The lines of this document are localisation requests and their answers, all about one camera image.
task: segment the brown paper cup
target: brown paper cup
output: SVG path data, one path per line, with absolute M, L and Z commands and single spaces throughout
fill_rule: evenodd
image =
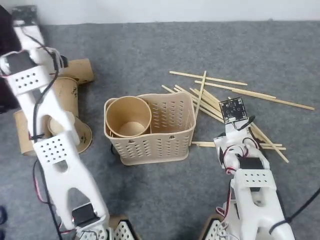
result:
M 13 114 L 16 124 L 16 129 L 18 132 L 20 151 L 24 156 L 34 157 L 36 156 L 36 152 L 34 151 L 34 147 L 32 145 L 31 140 L 29 140 L 29 131 L 28 131 L 28 123 L 27 118 L 22 110 L 19 110 Z M 48 129 L 48 120 L 49 116 L 43 117 L 43 130 L 44 137 L 50 137 L 50 131 Z
M 123 96 L 114 100 L 106 109 L 106 125 L 120 138 L 145 134 L 151 123 L 148 104 L 136 96 Z
M 94 73 L 88 58 L 69 61 L 69 66 L 60 75 L 76 80 L 78 84 L 85 84 L 94 80 Z
M 77 82 L 70 77 L 58 77 L 52 87 L 62 108 L 79 117 Z
M 78 133 L 80 144 L 76 146 L 78 153 L 85 151 L 92 142 L 92 131 L 90 127 L 83 123 L 78 117 L 74 116 L 72 112 L 67 111 L 69 119 L 74 124 L 75 130 Z M 57 135 L 64 131 L 64 128 L 53 118 L 49 118 L 48 129 L 52 135 Z

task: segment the bamboo stick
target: bamboo stick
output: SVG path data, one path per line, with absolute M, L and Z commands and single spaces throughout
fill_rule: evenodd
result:
M 195 89 L 195 88 L 189 88 L 189 89 L 195 95 L 199 96 L 200 92 L 198 89 Z M 210 104 L 212 107 L 214 107 L 218 112 L 221 113 L 219 104 L 217 102 L 213 101 L 206 93 L 203 93 L 202 99 L 204 101 L 206 101 L 208 104 Z
M 180 86 L 178 86 L 178 85 L 175 85 L 175 86 L 176 86 L 176 87 L 173 88 L 175 91 L 177 91 L 177 92 L 186 92 L 186 93 L 190 94 L 191 97 L 192 97 L 193 102 L 195 102 L 193 105 L 194 105 L 195 107 L 197 106 L 196 103 L 198 102 L 198 99 L 197 99 L 194 95 L 192 95 L 190 92 L 184 90 L 182 87 L 180 87 Z M 217 111 L 216 111 L 211 105 L 205 103 L 204 101 L 201 101 L 200 105 L 201 105 L 202 107 L 199 107 L 199 109 L 200 109 L 202 112 L 208 114 L 209 116 L 211 116 L 212 118 L 218 120 L 218 121 L 221 122 L 221 123 L 224 122 L 224 121 L 222 120 L 222 118 L 220 118 L 219 116 L 215 115 L 215 113 L 216 113 Z
M 178 72 L 178 71 L 169 71 L 170 74 L 175 74 L 175 75 L 180 75 L 180 76 L 185 76 L 185 77 L 191 77 L 191 78 L 196 78 L 196 79 L 202 79 L 203 76 L 199 75 L 194 75 L 190 73 L 184 73 L 184 72 Z M 214 77 L 205 77 L 206 80 L 211 80 L 211 81 L 216 81 L 216 82 L 221 82 L 221 83 L 226 83 L 226 84 L 236 84 L 236 85 L 242 85 L 242 86 L 247 86 L 247 83 L 240 82 L 240 81 L 229 81 L 229 80 L 224 80 L 220 78 L 214 78 Z
M 290 101 L 273 99 L 273 98 L 269 98 L 269 97 L 265 97 L 265 96 L 261 96 L 261 95 L 253 95 L 253 94 L 250 94 L 248 92 L 244 93 L 244 92 L 238 91 L 236 89 L 233 89 L 232 92 L 235 92 L 235 93 L 238 93 L 238 94 L 244 94 L 244 95 L 255 97 L 255 98 L 259 98 L 259 99 L 268 100 L 268 101 L 271 101 L 271 102 L 276 102 L 276 103 L 280 103 L 280 104 L 286 104 L 286 105 L 290 105 L 290 106 L 294 106 L 294 107 L 298 107 L 298 108 L 308 109 L 308 110 L 312 110 L 312 111 L 315 110 L 315 108 L 313 106 L 307 106 L 307 105 L 302 105 L 302 104 L 298 104 L 298 103 L 294 103 L 294 102 L 290 102 Z
M 198 90 L 195 91 L 195 90 L 193 90 L 192 88 L 190 88 L 190 90 L 191 90 L 194 94 L 196 94 L 196 95 L 199 95 L 199 94 L 200 94 Z M 220 111 L 218 111 L 217 109 L 214 108 L 212 101 L 211 101 L 210 99 L 206 98 L 205 96 L 202 96 L 202 97 L 203 97 L 203 100 L 204 100 L 204 101 L 206 101 L 210 106 L 212 106 L 212 108 L 213 108 L 212 113 L 214 113 L 215 115 L 217 115 L 219 118 L 222 119 L 222 118 L 223 118 L 222 113 L 221 113 Z
M 216 146 L 214 145 L 207 145 L 207 144 L 196 144 L 197 147 L 206 147 L 206 148 L 215 148 Z M 272 146 L 263 146 L 262 149 L 264 150 L 275 150 Z M 278 151 L 285 151 L 287 150 L 286 147 L 283 147 L 283 146 L 277 146 L 276 149 Z
M 213 141 L 192 141 L 192 144 L 197 144 L 197 145 L 211 145 L 215 146 L 215 143 Z M 261 147 L 271 147 L 270 143 L 260 143 Z M 281 143 L 274 143 L 276 147 L 282 147 L 283 145 Z
M 212 95 L 210 92 L 208 92 L 207 90 L 203 90 L 204 94 L 206 94 L 210 99 L 212 99 L 215 103 L 219 104 L 220 101 L 218 98 L 216 98 L 214 95 Z
M 274 150 L 280 155 L 280 157 L 286 162 L 289 163 L 289 160 L 286 158 L 285 155 L 282 154 L 282 152 L 280 152 L 277 147 L 273 144 L 273 142 L 252 122 L 251 125 L 256 128 L 257 132 L 263 137 L 265 138 L 266 142 L 269 143 Z
M 198 102 L 197 102 L 196 108 L 195 108 L 195 120 L 197 120 L 197 117 L 198 117 L 199 107 L 200 107 L 202 94 L 204 92 L 204 86 L 205 86 L 205 82 L 206 82 L 206 76 L 207 76 L 207 71 L 204 71 L 202 81 L 201 81 L 200 94 L 199 94 Z
M 170 92 L 170 93 L 172 93 L 172 94 L 175 93 L 175 91 L 171 90 L 170 88 L 168 88 L 168 87 L 165 86 L 165 85 L 161 85 L 161 87 L 163 87 L 165 90 L 167 90 L 168 92 Z
M 195 80 L 194 81 L 196 84 L 200 84 L 201 81 Z M 255 91 L 248 91 L 248 90 L 243 90 L 243 89 L 239 89 L 239 88 L 235 88 L 235 87 L 230 87 L 230 86 L 224 86 L 224 85 L 219 85 L 219 84 L 214 84 L 214 83 L 210 83 L 210 82 L 206 82 L 205 85 L 207 86 L 212 86 L 212 87 L 216 87 L 216 88 L 221 88 L 221 89 L 227 89 L 230 91 L 236 90 L 236 91 L 240 91 L 243 94 L 248 93 L 248 94 L 252 94 L 252 95 L 257 95 L 257 96 L 262 96 L 262 97 L 266 97 L 266 98 L 271 98 L 271 99 L 275 99 L 275 96 L 271 96 L 268 94 L 264 94 L 264 93 L 260 93 L 260 92 L 255 92 Z

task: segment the black circuit board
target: black circuit board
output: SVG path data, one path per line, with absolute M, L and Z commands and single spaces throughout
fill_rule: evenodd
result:
M 14 27 L 37 25 L 37 6 L 35 5 L 16 6 L 12 9 L 11 15 Z
M 241 97 L 220 102 L 224 124 L 248 119 L 244 102 Z

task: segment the red wire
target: red wire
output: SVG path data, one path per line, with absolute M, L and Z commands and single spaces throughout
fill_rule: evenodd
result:
M 226 218 L 227 215 L 228 215 L 229 207 L 230 207 L 230 201 L 231 201 L 231 181 L 229 182 L 229 190 L 228 190 L 227 201 L 226 201 L 226 206 L 225 206 L 224 218 Z

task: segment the wire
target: wire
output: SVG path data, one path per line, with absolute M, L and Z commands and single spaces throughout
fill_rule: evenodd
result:
M 255 146 L 256 149 L 259 148 L 259 147 L 258 147 L 258 144 L 256 143 L 256 141 L 253 140 L 251 137 L 245 137 L 245 138 L 242 140 L 242 143 L 244 144 L 244 143 L 245 143 L 245 140 L 247 140 L 247 139 L 251 140 L 251 141 L 254 143 L 254 146 Z
M 213 239 L 216 239 L 216 236 L 219 236 L 219 230 L 220 232 L 228 227 L 228 223 L 225 224 L 228 213 L 229 213 L 229 207 L 230 207 L 230 201 L 231 201 L 231 195 L 232 195 L 232 189 L 231 189 L 231 180 L 229 181 L 229 189 L 228 189 L 228 194 L 227 194 L 227 200 L 225 204 L 225 211 L 224 211 L 224 218 L 223 221 L 220 222 L 220 225 L 217 227 L 216 232 L 214 233 Z
M 308 205 L 310 203 L 313 202 L 313 200 L 315 200 L 315 198 L 320 194 L 320 188 L 315 191 L 315 193 L 305 202 L 305 204 L 303 204 L 294 214 L 292 214 L 292 216 L 290 217 L 286 217 L 285 220 L 282 220 L 280 222 L 277 222 L 276 224 L 274 224 L 270 230 L 269 230 L 269 234 L 271 235 L 271 233 L 275 230 L 276 227 L 279 227 L 282 224 L 289 224 L 292 222 L 292 220 L 298 216 L 306 207 L 308 207 Z
M 263 156 L 267 159 L 266 151 L 260 145 L 258 139 L 255 137 L 254 133 L 252 132 L 251 127 L 248 127 L 248 130 L 249 130 L 251 136 L 253 137 L 253 139 L 255 140 L 256 144 L 258 145 L 258 147 L 259 147 L 258 149 L 260 150 L 260 152 L 262 152 Z
M 43 197 L 41 196 L 41 193 L 40 193 L 39 183 L 38 183 L 38 180 L 37 180 L 37 177 L 36 177 L 36 165 L 37 165 L 37 163 L 39 163 L 38 159 L 34 161 L 34 164 L 33 164 L 33 167 L 32 167 L 32 179 L 33 179 L 33 185 L 34 185 L 34 189 L 35 189 L 35 192 L 36 192 L 36 196 L 37 196 L 38 200 L 41 203 L 49 204 L 47 201 L 45 201 L 43 199 Z
M 34 108 L 33 108 L 33 140 L 34 143 L 36 143 L 38 141 L 37 139 L 37 110 L 38 110 L 38 105 L 41 101 L 41 99 L 44 97 L 44 95 L 47 93 L 47 91 L 51 88 L 51 86 L 54 84 L 55 80 L 58 78 L 58 74 L 59 74 L 59 69 L 57 66 L 57 61 L 56 59 L 50 54 L 50 52 L 48 51 L 48 49 L 42 44 L 40 43 L 37 39 L 35 39 L 34 37 L 28 35 L 25 33 L 23 27 L 21 28 L 21 31 L 23 32 L 24 35 L 26 35 L 28 38 L 30 38 L 31 40 L 33 40 L 34 42 L 36 42 L 37 44 L 39 44 L 48 54 L 49 56 L 52 58 L 53 60 L 53 65 L 54 65 L 54 69 L 55 69 L 55 74 L 53 79 L 51 80 L 51 82 L 48 84 L 48 86 L 43 90 L 43 92 L 41 93 L 40 97 L 36 100 L 35 104 L 34 104 Z M 39 169 L 40 169 L 40 174 L 41 174 L 41 178 L 42 178 L 42 182 L 43 182 L 43 186 L 44 186 L 44 192 L 45 192 L 45 196 L 46 196 L 46 202 L 47 205 L 49 207 L 50 213 L 51 213 L 51 217 L 54 223 L 54 227 L 56 230 L 56 233 L 58 235 L 59 240 L 62 240 L 62 235 L 60 233 L 59 230 L 59 226 L 57 223 L 57 219 L 55 216 L 55 212 L 53 210 L 53 205 L 51 203 L 50 200 L 50 195 L 49 195 L 49 190 L 48 190 L 48 186 L 47 186 L 47 182 L 46 182 L 46 177 L 45 177 L 45 173 L 44 173 L 44 169 L 42 168 L 41 164 L 39 165 Z
M 249 117 L 249 120 L 248 120 L 245 124 L 243 124 L 240 128 L 237 128 L 237 127 L 236 127 L 235 122 L 232 122 L 232 124 L 233 124 L 233 127 L 234 127 L 235 129 L 237 129 L 238 131 L 241 131 L 242 129 L 248 127 L 248 126 L 255 120 L 255 118 L 256 118 L 255 115 L 250 116 L 250 117 Z
M 239 145 L 232 144 L 232 145 L 228 146 L 228 147 L 225 149 L 225 151 L 224 151 L 223 154 L 222 154 L 222 163 L 223 163 L 225 172 L 226 172 L 228 175 L 231 174 L 230 171 L 236 171 L 235 168 L 230 167 L 230 166 L 227 167 L 226 164 L 225 164 L 225 157 L 226 157 L 227 153 L 228 153 L 229 151 L 232 151 L 232 150 L 233 150 L 233 148 L 231 148 L 231 147 L 239 147 L 239 148 L 241 149 L 241 152 L 242 152 L 242 157 L 245 157 L 245 152 L 244 152 L 244 150 L 242 149 L 242 147 L 239 146 Z

